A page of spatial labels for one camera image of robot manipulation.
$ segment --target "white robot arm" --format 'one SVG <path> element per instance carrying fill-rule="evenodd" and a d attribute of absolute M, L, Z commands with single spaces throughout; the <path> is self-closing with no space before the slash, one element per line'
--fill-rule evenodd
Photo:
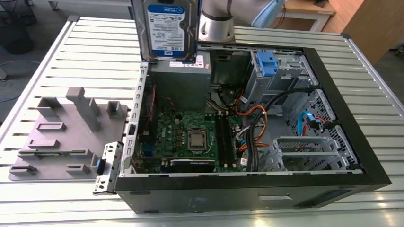
<path fill-rule="evenodd" d="M 286 0 L 203 0 L 199 39 L 231 42 L 235 36 L 235 22 L 267 28 L 276 19 Z"/>

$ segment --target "white sticker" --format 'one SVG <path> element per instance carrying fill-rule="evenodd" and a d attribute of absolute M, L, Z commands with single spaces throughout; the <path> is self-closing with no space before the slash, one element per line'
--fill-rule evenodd
<path fill-rule="evenodd" d="M 244 102 L 244 103 L 247 103 L 247 98 L 244 97 L 244 96 L 240 96 L 240 100 L 242 100 L 242 102 Z"/>
<path fill-rule="evenodd" d="M 164 55 L 175 55 L 174 51 L 184 51 L 184 30 L 180 23 L 186 18 L 183 7 L 150 5 L 148 20 L 152 50 L 164 51 Z"/>
<path fill-rule="evenodd" d="M 171 61 L 170 62 L 171 67 L 191 67 L 191 68 L 203 68 L 203 56 L 196 56 L 195 63 L 182 63 L 180 61 Z"/>
<path fill-rule="evenodd" d="M 248 160 L 246 158 L 242 158 L 240 165 L 247 166 L 247 162 L 248 162 Z"/>

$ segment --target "aluminum profile table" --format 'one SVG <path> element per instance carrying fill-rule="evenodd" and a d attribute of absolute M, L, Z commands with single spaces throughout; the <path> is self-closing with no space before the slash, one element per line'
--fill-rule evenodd
<path fill-rule="evenodd" d="M 68 86 L 82 86 L 99 104 L 119 100 L 132 105 L 142 61 L 135 23 L 82 17 L 66 24 L 0 129 L 0 225 L 380 227 L 404 223 L 404 109 L 352 40 L 336 34 L 236 27 L 236 41 L 318 49 L 392 185 L 319 209 L 136 215 L 119 196 L 92 195 L 94 181 L 10 181 L 8 165 L 39 116 L 32 107 L 40 97 L 63 97 Z"/>

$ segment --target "floor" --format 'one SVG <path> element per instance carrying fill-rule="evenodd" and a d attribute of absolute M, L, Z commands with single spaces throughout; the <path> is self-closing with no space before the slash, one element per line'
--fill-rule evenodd
<path fill-rule="evenodd" d="M 127 7 L 62 2 L 59 3 L 59 11 L 52 11 L 47 1 L 34 0 L 34 2 L 32 10 L 38 23 L 27 29 L 36 44 L 35 49 L 27 54 L 11 55 L 0 47 L 0 64 L 14 60 L 42 61 L 70 15 L 130 19 Z M 32 62 L 12 63 L 2 67 L 10 75 L 10 80 L 0 83 L 0 123 L 8 115 L 16 99 L 4 103 L 2 101 L 19 96 L 36 67 L 38 65 Z M 402 89 L 404 85 L 404 57 L 398 58 L 394 52 L 388 52 L 378 63 L 376 70 L 404 102 L 404 89 Z"/>

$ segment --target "motherboard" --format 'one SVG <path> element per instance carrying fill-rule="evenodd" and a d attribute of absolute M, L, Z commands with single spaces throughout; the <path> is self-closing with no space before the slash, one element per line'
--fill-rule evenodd
<path fill-rule="evenodd" d="M 154 143 L 142 145 L 147 173 L 239 172 L 235 135 L 240 119 L 228 113 L 162 112 Z"/>

